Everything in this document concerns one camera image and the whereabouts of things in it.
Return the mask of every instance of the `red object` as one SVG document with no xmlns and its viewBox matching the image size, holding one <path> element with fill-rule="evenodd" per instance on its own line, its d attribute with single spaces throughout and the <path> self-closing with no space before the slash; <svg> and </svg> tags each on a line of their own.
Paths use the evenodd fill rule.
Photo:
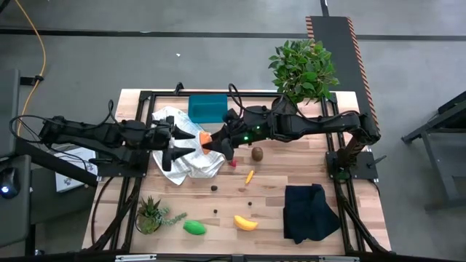
<svg viewBox="0 0 466 262">
<path fill-rule="evenodd" d="M 232 167 L 236 167 L 236 159 L 229 161 L 228 164 L 231 165 Z"/>
</svg>

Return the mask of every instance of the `small succulent plant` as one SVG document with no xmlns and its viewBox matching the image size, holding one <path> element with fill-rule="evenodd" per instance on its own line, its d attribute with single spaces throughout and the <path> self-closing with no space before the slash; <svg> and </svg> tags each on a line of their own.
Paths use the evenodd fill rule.
<svg viewBox="0 0 466 262">
<path fill-rule="evenodd" d="M 147 202 L 142 200 L 142 205 L 138 210 L 138 227 L 143 234 L 154 233 L 160 226 L 172 226 L 187 216 L 186 213 L 175 216 L 171 219 L 166 219 L 165 216 L 170 212 L 168 207 L 159 208 L 160 200 L 154 203 L 154 199 L 150 196 Z"/>
</svg>

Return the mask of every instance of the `wooden table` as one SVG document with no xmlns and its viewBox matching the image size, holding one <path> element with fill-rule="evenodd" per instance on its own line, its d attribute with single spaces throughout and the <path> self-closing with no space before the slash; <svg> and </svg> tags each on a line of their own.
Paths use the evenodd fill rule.
<svg viewBox="0 0 466 262">
<path fill-rule="evenodd" d="M 140 90 L 122 90 L 116 117 L 134 119 Z M 337 92 L 340 112 L 358 110 L 354 92 Z M 273 98 L 242 98 L 244 106 L 265 105 L 270 108 Z M 188 110 L 187 97 L 158 97 L 155 111 L 174 106 Z M 229 107 L 238 107 L 229 100 Z M 299 104 L 307 116 L 321 115 L 319 103 Z M 254 162 L 250 157 L 253 146 L 264 150 L 264 159 Z M 264 255 L 342 255 L 344 254 L 341 231 L 338 230 L 323 241 L 304 241 L 295 245 L 292 239 L 283 238 L 283 205 L 286 185 L 311 185 L 318 183 L 325 189 L 327 203 L 338 214 L 333 183 L 328 179 L 324 155 L 327 149 L 324 134 L 306 135 L 300 140 L 281 143 L 265 140 L 253 146 L 240 146 L 235 150 L 237 167 L 227 164 L 210 179 L 186 180 L 177 186 L 169 181 L 151 159 L 147 176 L 143 180 L 140 197 L 162 199 L 160 207 L 169 207 L 172 215 L 187 212 L 187 219 L 205 224 L 207 233 L 194 236 L 183 230 L 183 222 L 163 226 L 150 235 L 134 230 L 132 253 L 215 253 L 215 254 L 264 254 Z M 255 170 L 253 180 L 245 185 L 250 170 Z M 99 184 L 96 196 L 102 187 Z M 115 216 L 122 178 L 115 178 L 103 193 L 95 219 L 98 238 Z M 212 192 L 210 186 L 218 190 Z M 374 185 L 365 180 L 354 180 L 355 194 L 361 220 L 379 243 L 390 249 L 382 206 Z M 242 231 L 233 223 L 233 216 L 241 215 L 258 222 L 255 231 Z M 355 247 L 354 226 L 349 217 L 349 233 Z M 119 246 L 124 239 L 126 219 L 122 222 Z M 83 247 L 89 247 L 90 222 L 87 224 Z"/>
</svg>

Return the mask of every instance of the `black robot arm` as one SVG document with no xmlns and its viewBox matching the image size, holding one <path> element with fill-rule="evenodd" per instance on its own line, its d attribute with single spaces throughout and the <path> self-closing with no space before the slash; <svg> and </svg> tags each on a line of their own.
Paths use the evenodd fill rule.
<svg viewBox="0 0 466 262">
<path fill-rule="evenodd" d="M 123 120 L 94 125 L 54 116 L 44 120 L 39 137 L 42 143 L 49 146 L 53 143 L 73 143 L 101 153 L 104 157 L 92 159 L 91 162 L 103 166 L 103 170 L 114 170 L 106 166 L 125 166 L 128 170 L 144 168 L 142 154 L 161 150 L 162 169 L 170 171 L 171 161 L 195 151 L 194 148 L 170 148 L 170 139 L 190 139 L 195 136 L 176 127 L 173 116 L 153 121 L 153 124 L 155 127 L 146 128 L 143 122 Z"/>
<path fill-rule="evenodd" d="M 211 135 L 212 142 L 204 148 L 220 152 L 227 160 L 234 155 L 234 148 L 242 144 L 272 139 L 282 142 L 297 140 L 303 135 L 349 132 L 353 138 L 348 146 L 339 151 L 341 166 L 351 165 L 364 148 L 380 139 L 373 122 L 365 114 L 348 111 L 338 116 L 304 118 L 298 115 L 278 114 L 265 106 L 250 106 L 239 117 L 234 109 L 225 116 L 225 125 Z"/>
</svg>

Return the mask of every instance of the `white cloth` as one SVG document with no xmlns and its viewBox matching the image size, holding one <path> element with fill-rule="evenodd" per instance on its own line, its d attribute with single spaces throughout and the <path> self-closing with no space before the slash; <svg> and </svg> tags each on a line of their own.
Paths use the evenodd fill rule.
<svg viewBox="0 0 466 262">
<path fill-rule="evenodd" d="M 171 106 L 166 106 L 153 113 L 152 119 L 160 120 L 165 119 L 167 116 L 174 116 L 175 124 L 181 130 L 196 135 L 196 138 L 193 139 L 172 139 L 170 141 L 170 145 L 182 148 L 195 148 L 196 151 L 184 155 L 172 162 L 172 170 L 169 172 L 162 169 L 162 152 L 153 151 L 152 155 L 162 173 L 177 185 L 181 185 L 187 175 L 191 178 L 212 178 L 216 175 L 225 160 L 223 155 L 218 152 L 211 151 L 207 155 L 204 154 L 199 141 L 202 127 L 191 122 L 188 115 L 183 111 Z"/>
</svg>

